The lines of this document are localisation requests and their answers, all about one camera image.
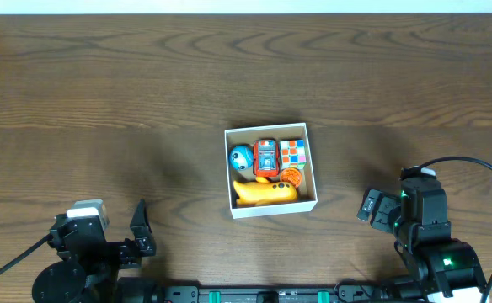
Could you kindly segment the orange turbine wheel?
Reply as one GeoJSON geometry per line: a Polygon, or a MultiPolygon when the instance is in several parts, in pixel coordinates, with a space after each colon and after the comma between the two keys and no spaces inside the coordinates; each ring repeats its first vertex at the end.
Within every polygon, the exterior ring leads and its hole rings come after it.
{"type": "Polygon", "coordinates": [[[280,174],[280,181],[290,183],[298,189],[302,184],[302,173],[294,167],[283,169],[280,174]]]}

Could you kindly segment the blue white ball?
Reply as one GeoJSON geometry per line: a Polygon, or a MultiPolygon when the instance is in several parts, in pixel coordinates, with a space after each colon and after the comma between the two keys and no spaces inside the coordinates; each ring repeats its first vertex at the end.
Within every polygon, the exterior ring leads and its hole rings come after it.
{"type": "Polygon", "coordinates": [[[254,165],[253,150],[249,146],[235,146],[229,153],[229,162],[237,171],[243,171],[254,165]]]}

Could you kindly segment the orange toy dinosaur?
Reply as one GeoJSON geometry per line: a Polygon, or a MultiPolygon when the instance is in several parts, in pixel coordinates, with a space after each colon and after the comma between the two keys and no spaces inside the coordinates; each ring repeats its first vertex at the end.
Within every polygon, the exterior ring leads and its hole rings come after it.
{"type": "Polygon", "coordinates": [[[264,177],[256,177],[254,181],[247,183],[234,181],[233,188],[238,195],[238,206],[277,205],[292,203],[298,199],[298,192],[293,184],[271,182],[264,177]]]}

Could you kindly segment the white cardboard box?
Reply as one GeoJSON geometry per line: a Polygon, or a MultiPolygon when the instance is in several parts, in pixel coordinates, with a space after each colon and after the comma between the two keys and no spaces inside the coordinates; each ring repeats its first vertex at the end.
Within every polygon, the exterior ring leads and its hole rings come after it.
{"type": "Polygon", "coordinates": [[[257,126],[240,129],[231,129],[224,132],[227,165],[227,187],[229,192],[229,205],[234,219],[264,216],[283,215],[290,213],[307,212],[313,209],[318,202],[313,164],[308,142],[307,125],[304,123],[257,126]],[[307,163],[304,169],[298,169],[302,173],[302,184],[297,189],[298,199],[292,203],[265,205],[265,206],[238,206],[238,195],[233,188],[233,182],[252,182],[255,180],[254,165],[243,171],[235,170],[229,162],[229,153],[235,146],[249,146],[254,153],[254,143],[261,139],[275,140],[279,151],[280,172],[276,177],[268,178],[271,182],[280,182],[281,159],[280,142],[290,140],[304,140],[307,163]]]}

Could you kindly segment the colourful puzzle cube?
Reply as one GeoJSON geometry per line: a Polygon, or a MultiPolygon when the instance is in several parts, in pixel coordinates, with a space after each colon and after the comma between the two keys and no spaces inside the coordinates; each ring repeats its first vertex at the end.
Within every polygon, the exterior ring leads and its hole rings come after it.
{"type": "Polygon", "coordinates": [[[305,141],[290,140],[280,142],[281,169],[304,169],[307,163],[305,141]]]}

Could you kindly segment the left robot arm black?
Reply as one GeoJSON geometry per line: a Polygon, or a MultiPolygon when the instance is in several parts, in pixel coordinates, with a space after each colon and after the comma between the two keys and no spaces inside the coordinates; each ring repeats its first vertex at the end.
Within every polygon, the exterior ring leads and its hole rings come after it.
{"type": "Polygon", "coordinates": [[[76,202],[56,217],[48,245],[61,259],[45,268],[32,286],[35,302],[163,302],[164,294],[151,279],[119,278],[123,269],[142,266],[156,254],[157,244],[141,199],[131,219],[133,238],[109,242],[109,217],[104,201],[76,202]]]}

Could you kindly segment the red toy car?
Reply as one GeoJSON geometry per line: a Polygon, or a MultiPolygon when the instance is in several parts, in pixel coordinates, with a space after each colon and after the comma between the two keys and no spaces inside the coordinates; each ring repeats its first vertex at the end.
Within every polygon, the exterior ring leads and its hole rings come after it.
{"type": "Polygon", "coordinates": [[[254,175],[273,178],[280,172],[279,151],[275,140],[261,139],[254,143],[254,175]]]}

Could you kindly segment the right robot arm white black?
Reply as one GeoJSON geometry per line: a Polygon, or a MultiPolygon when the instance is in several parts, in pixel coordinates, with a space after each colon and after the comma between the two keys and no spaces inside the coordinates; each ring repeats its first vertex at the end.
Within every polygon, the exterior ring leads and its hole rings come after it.
{"type": "Polygon", "coordinates": [[[357,218],[395,237],[394,249],[409,271],[375,287],[376,299],[452,298],[457,290],[485,290],[476,252],[452,237],[447,195],[436,178],[403,179],[398,195],[367,189],[357,218]]]}

